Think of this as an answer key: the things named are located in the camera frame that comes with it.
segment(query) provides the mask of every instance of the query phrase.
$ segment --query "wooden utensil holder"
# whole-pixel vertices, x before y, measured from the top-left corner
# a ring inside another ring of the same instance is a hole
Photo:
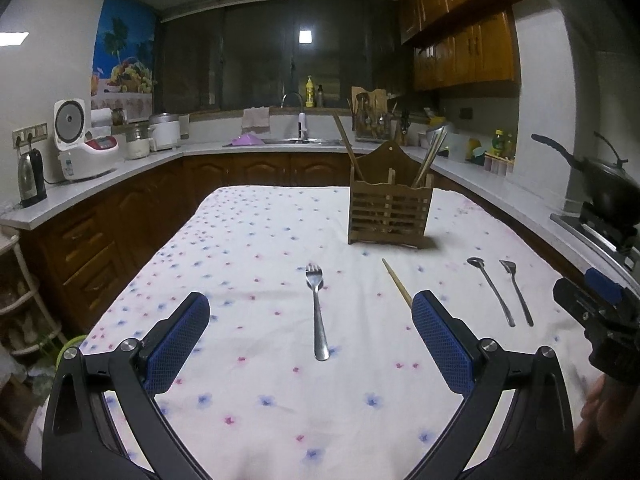
[[[420,164],[392,140],[369,155],[359,157],[358,164],[366,182],[356,179],[352,167],[348,243],[426,247],[428,239],[424,230],[433,194],[433,175],[426,176],[422,187],[412,189],[407,185],[407,181],[410,183],[417,174]]]

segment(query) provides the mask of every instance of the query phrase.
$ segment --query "frying pan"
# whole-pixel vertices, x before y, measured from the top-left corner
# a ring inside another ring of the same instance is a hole
[[[564,156],[572,168],[582,172],[584,190],[598,215],[615,226],[634,226],[640,222],[640,186],[622,168],[628,159],[620,159],[607,139],[597,132],[594,134],[613,150],[617,159],[615,164],[589,157],[578,160],[549,137],[532,134],[531,138],[552,147]]]

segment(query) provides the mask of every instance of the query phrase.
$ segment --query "white floral tablecloth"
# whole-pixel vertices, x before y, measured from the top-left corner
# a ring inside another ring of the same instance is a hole
[[[156,401],[212,478],[402,479],[462,397],[415,331],[384,257],[409,293],[432,290],[478,338],[513,351],[552,346],[578,420],[584,384],[599,372],[588,364],[582,329],[553,301],[558,273],[517,235],[462,195],[435,190],[426,232],[436,248],[347,245],[348,209],[348,188],[217,190],[120,294],[82,351],[142,338],[189,292],[202,292],[209,326]],[[484,258],[515,328],[469,256]],[[499,258],[517,263],[535,327]],[[326,362],[314,358],[309,262],[324,272]],[[131,459],[148,467],[116,396],[107,399]],[[495,418],[472,463],[491,449],[503,417]]]

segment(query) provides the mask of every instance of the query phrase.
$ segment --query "slatted wooden panel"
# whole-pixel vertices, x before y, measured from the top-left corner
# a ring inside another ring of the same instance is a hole
[[[424,187],[368,184],[354,179],[351,168],[348,243],[378,242],[417,248],[430,245],[424,236],[429,215],[433,175]]]

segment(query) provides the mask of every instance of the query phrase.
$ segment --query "sink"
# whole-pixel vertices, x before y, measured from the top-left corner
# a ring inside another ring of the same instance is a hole
[[[342,141],[340,139],[305,139],[298,140],[297,137],[292,139],[263,139],[265,144],[314,144],[316,146],[341,146]]]

